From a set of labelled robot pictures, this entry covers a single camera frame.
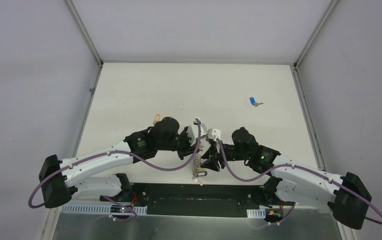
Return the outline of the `blue capped key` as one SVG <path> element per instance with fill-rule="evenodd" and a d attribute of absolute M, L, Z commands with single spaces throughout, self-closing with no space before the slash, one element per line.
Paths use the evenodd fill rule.
<path fill-rule="evenodd" d="M 251 105 L 254 107 L 258 107 L 258 106 L 264 104 L 263 102 L 257 102 L 254 97 L 250 97 L 249 100 L 250 100 Z"/>

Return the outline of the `yellow tag key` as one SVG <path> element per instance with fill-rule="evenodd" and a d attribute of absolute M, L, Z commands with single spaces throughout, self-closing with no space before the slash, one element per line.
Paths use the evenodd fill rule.
<path fill-rule="evenodd" d="M 158 123 L 161 119 L 161 115 L 158 113 L 155 115 L 154 117 L 154 120 L 153 120 L 153 125 L 155 125 L 156 123 Z"/>

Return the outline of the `metal disc with keyrings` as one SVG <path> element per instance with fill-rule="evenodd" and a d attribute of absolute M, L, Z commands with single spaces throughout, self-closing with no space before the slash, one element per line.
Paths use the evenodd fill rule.
<path fill-rule="evenodd" d="M 197 155 L 197 157 L 193 160 L 193 169 L 192 169 L 192 180 L 200 185 L 203 186 L 203 183 L 200 181 L 200 179 L 196 176 L 197 172 L 200 171 L 200 164 L 201 164 L 201 155 L 200 153 Z"/>

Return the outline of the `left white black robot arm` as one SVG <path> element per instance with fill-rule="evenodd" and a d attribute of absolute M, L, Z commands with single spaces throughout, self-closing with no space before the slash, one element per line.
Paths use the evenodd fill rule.
<path fill-rule="evenodd" d="M 60 159 L 53 154 L 44 160 L 39 172 L 39 185 L 29 198 L 29 207 L 60 207 L 72 199 L 86 197 L 109 197 L 126 202 L 132 192 L 124 173 L 99 176 L 110 169 L 138 162 L 165 172 L 178 171 L 193 161 L 200 148 L 207 128 L 199 118 L 179 131 L 179 123 L 165 117 L 144 130 L 134 132 L 122 141 L 105 149 L 84 156 Z M 178 167 L 160 167 L 148 160 L 159 151 L 176 152 L 179 159 L 190 158 Z"/>

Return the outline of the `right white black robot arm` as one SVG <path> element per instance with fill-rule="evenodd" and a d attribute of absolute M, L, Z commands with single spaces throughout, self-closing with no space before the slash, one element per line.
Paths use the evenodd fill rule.
<path fill-rule="evenodd" d="M 256 173 L 269 177 L 262 186 L 267 204 L 303 204 L 331 214 L 349 228 L 362 228 L 372 197 L 359 176 L 350 172 L 342 176 L 303 165 L 260 145 L 244 127 L 233 132 L 233 144 L 222 143 L 218 129 L 209 129 L 207 140 L 210 148 L 202 157 L 203 168 L 231 171 L 229 162 L 243 161 Z"/>

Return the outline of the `blue key tag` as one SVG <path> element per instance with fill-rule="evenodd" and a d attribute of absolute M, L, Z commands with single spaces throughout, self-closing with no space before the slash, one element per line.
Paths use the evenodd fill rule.
<path fill-rule="evenodd" d="M 208 175 L 207 171 L 198 171 L 196 174 L 197 177 L 205 177 L 207 175 Z"/>

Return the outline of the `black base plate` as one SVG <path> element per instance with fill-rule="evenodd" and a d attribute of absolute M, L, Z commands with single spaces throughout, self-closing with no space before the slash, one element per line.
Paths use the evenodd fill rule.
<path fill-rule="evenodd" d="M 134 183 L 123 201 L 135 200 L 149 215 L 245 218 L 247 210 L 281 204 L 257 185 Z"/>

